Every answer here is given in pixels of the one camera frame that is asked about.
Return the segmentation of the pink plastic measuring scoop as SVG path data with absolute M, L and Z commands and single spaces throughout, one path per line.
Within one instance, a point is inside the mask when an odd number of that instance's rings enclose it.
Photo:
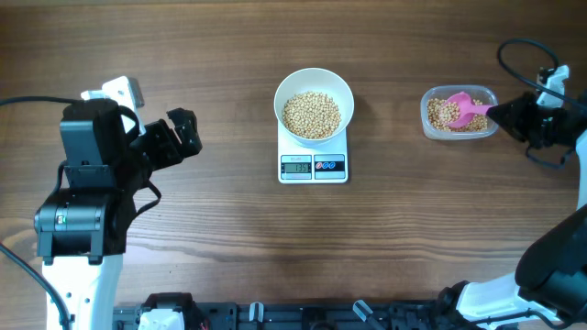
M 443 107 L 446 106 L 452 113 L 458 115 L 453 121 L 448 122 L 448 126 L 452 128 L 468 125 L 476 115 L 486 116 L 491 108 L 490 105 L 475 104 L 471 97 L 464 92 L 456 93 L 449 97 L 443 104 Z

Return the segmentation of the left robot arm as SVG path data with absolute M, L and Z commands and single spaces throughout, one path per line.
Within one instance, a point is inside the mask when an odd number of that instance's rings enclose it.
M 60 132 L 66 154 L 59 181 L 38 209 L 34 227 L 42 275 L 50 285 L 49 329 L 109 329 L 132 221 L 157 205 L 137 207 L 136 192 L 161 192 L 154 171 L 197 155 L 202 143 L 193 112 L 176 108 L 143 129 L 113 100 L 78 101 L 63 111 Z

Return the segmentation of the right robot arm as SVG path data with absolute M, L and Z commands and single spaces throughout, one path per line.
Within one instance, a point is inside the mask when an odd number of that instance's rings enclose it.
M 560 145 L 580 160 L 576 211 L 531 245 L 515 272 L 486 282 L 461 282 L 444 289 L 431 320 L 438 329 L 501 329 L 540 320 L 565 329 L 586 320 L 586 113 L 545 107 L 532 93 L 507 104 L 476 105 L 466 93 L 447 100 L 458 108 L 454 126 L 474 115 L 489 116 L 511 137 L 541 149 Z

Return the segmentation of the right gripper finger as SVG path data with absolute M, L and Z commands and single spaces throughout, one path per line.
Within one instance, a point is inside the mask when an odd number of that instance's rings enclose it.
M 526 104 L 527 93 L 522 93 L 519 97 L 516 97 L 509 102 L 490 107 L 487 110 L 486 115 L 488 117 L 518 116 L 524 111 Z
M 527 124 L 519 115 L 512 115 L 510 113 L 498 114 L 496 112 L 489 112 L 488 117 L 492 119 L 502 130 L 504 130 L 511 138 L 519 142 L 527 142 Z

